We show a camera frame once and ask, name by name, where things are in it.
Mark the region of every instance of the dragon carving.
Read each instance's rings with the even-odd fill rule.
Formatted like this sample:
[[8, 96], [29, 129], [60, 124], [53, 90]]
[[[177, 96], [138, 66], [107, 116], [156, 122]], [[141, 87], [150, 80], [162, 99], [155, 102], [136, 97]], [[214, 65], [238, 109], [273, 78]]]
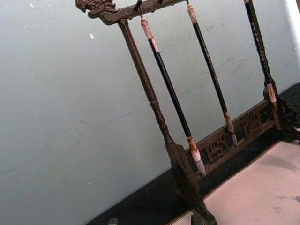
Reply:
[[85, 13], [86, 9], [90, 10], [88, 15], [90, 18], [100, 17], [102, 13], [118, 13], [116, 4], [113, 0], [76, 0], [76, 6]]

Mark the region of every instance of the white wall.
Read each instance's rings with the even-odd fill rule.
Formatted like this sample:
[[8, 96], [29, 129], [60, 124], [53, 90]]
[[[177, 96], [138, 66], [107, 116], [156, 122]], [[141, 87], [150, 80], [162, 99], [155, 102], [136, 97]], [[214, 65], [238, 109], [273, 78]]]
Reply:
[[[236, 117], [263, 98], [243, 1], [192, 3]], [[300, 81], [285, 2], [261, 0], [255, 7], [281, 92]], [[224, 121], [186, 4], [146, 16], [200, 140]], [[130, 27], [170, 133], [186, 147], [139, 18]], [[0, 49], [1, 224], [81, 225], [170, 168], [117, 25], [89, 19], [74, 0], [2, 1]]]

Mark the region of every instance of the tiled floor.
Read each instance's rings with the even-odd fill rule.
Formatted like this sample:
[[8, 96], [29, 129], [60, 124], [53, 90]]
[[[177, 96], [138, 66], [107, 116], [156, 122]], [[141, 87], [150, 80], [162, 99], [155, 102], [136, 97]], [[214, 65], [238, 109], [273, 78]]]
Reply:
[[[300, 225], [300, 146], [279, 142], [205, 203], [218, 225]], [[191, 213], [175, 225], [190, 225]]]

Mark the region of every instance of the hanging brush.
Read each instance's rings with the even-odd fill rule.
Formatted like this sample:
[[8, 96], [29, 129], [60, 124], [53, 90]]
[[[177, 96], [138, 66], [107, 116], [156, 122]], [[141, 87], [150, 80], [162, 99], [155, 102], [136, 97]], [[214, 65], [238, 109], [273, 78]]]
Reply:
[[259, 29], [259, 24], [258, 24], [255, 10], [254, 10], [253, 1], [252, 0], [244, 0], [244, 3], [246, 6], [249, 22], [251, 25], [251, 30], [253, 33], [253, 38], [255, 41], [256, 48], [257, 48], [257, 52], [258, 52], [258, 55], [260, 58], [262, 71], [263, 71], [263, 74], [265, 77], [265, 82], [267, 83], [267, 89], [268, 89], [270, 101], [272, 103], [272, 113], [273, 113], [274, 121], [276, 124], [276, 129], [281, 130], [282, 128], [281, 128], [281, 124], [280, 124], [279, 116], [278, 116], [277, 96], [276, 96], [276, 93], [274, 91], [274, 87], [272, 84], [272, 77], [270, 74], [269, 63], [268, 63], [266, 52], [265, 52], [265, 49], [263, 46], [263, 37], [262, 37], [261, 31]]
[[215, 86], [215, 89], [216, 89], [216, 92], [217, 92], [217, 96], [218, 96], [219, 102], [221, 104], [221, 108], [222, 108], [222, 111], [223, 111], [223, 115], [224, 115], [224, 119], [225, 119], [225, 122], [226, 122], [227, 130], [230, 133], [230, 135], [232, 136], [232, 141], [233, 141], [234, 146], [237, 147], [238, 143], [237, 143], [237, 138], [236, 138], [233, 122], [232, 122], [232, 120], [230, 118], [230, 115], [229, 115], [229, 112], [227, 110], [227, 106], [226, 106], [226, 103], [225, 103], [225, 100], [224, 100], [224, 97], [223, 97], [223, 94], [222, 94], [222, 91], [221, 91], [221, 88], [220, 88], [220, 85], [219, 85], [219, 82], [218, 82], [218, 78], [217, 78], [215, 69], [214, 69], [214, 67], [212, 65], [212, 62], [211, 62], [211, 59], [210, 59], [210, 54], [208, 52], [208, 49], [206, 47], [204, 38], [203, 38], [202, 33], [200, 31], [200, 27], [199, 27], [199, 24], [198, 24], [198, 21], [197, 21], [197, 18], [196, 18], [195, 10], [194, 10], [193, 6], [188, 2], [188, 0], [187, 0], [187, 11], [188, 11], [188, 14], [189, 14], [189, 16], [192, 20], [195, 33], [197, 35], [199, 44], [200, 44], [202, 52], [204, 54], [207, 67], [210, 71], [210, 76], [211, 76], [212, 81], [214, 83], [214, 86]]
[[193, 160], [195, 161], [195, 164], [198, 168], [198, 170], [200, 171], [200, 173], [203, 175], [203, 176], [206, 176], [206, 171], [205, 171], [205, 166], [204, 166], [204, 163], [201, 159], [201, 155], [200, 155], [200, 152], [198, 150], [198, 147], [192, 137], [192, 134], [191, 134], [191, 131], [188, 127], [188, 123], [185, 119], [185, 116], [183, 114], [183, 111], [182, 111], [182, 108], [180, 106], [180, 103], [178, 101], [178, 98], [176, 96], [176, 93], [175, 93], [175, 90], [173, 88], [173, 85], [172, 85], [172, 82], [170, 80], [170, 77], [168, 75], [168, 72], [165, 68], [165, 65], [164, 65], [164, 62], [163, 62], [163, 59], [159, 53], [159, 49], [158, 49], [158, 46], [155, 42], [155, 39], [152, 35], [152, 32], [150, 30], [150, 27], [149, 27], [149, 24], [148, 24], [148, 21], [143, 18], [143, 15], [141, 13], [141, 10], [140, 10], [140, 5], [137, 6], [137, 9], [139, 10], [139, 13], [140, 13], [140, 16], [141, 16], [141, 25], [145, 31], [145, 34], [146, 34], [146, 37], [150, 43], [150, 46], [152, 48], [152, 51], [153, 51], [153, 54], [154, 54], [154, 57], [155, 57], [155, 60], [158, 64], [158, 67], [160, 69], [160, 72], [163, 76], [163, 79], [165, 81], [165, 84], [168, 88], [168, 91], [170, 93], [170, 96], [171, 96], [171, 99], [173, 101], [173, 104], [175, 106], [175, 109], [176, 109], [176, 112], [178, 114], [178, 117], [180, 119], [180, 122], [181, 122], [181, 125], [183, 127], [183, 130], [184, 130], [184, 133], [187, 137], [187, 140], [188, 140], [188, 144], [189, 144], [189, 148], [190, 148], [190, 151], [191, 151], [191, 154], [192, 154], [192, 157], [193, 157]]

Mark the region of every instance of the calligraphy brush stand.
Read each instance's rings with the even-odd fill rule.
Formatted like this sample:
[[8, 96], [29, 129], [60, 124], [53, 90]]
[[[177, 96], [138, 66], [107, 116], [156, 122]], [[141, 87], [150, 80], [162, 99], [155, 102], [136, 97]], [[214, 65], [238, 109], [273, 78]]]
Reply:
[[[185, 150], [182, 145], [176, 144], [169, 134], [155, 91], [128, 24], [128, 20], [140, 16], [140, 14], [154, 12], [183, 1], [185, 0], [146, 0], [140, 6], [140, 10], [136, 10], [136, 5], [116, 9], [113, 0], [76, 0], [76, 6], [83, 12], [89, 10], [88, 16], [90, 18], [100, 18], [106, 25], [117, 23], [121, 28], [144, 91], [163, 134], [165, 147], [171, 160], [172, 172], [178, 186], [178, 193], [190, 206], [191, 210], [202, 217], [203, 224], [213, 225], [217, 223], [207, 211], [201, 195], [199, 181], [203, 177], [194, 165], [189, 149]], [[272, 83], [274, 91], [277, 93], [273, 79]], [[238, 138], [237, 148], [233, 146], [231, 136], [225, 126], [197, 143], [207, 174], [269, 130], [272, 130], [273, 135], [276, 135], [280, 140], [300, 140], [300, 132], [295, 128], [299, 126], [298, 114], [278, 97], [278, 114], [283, 129], [280, 132], [276, 131], [267, 88], [264, 89], [263, 93], [263, 101], [233, 120]]]

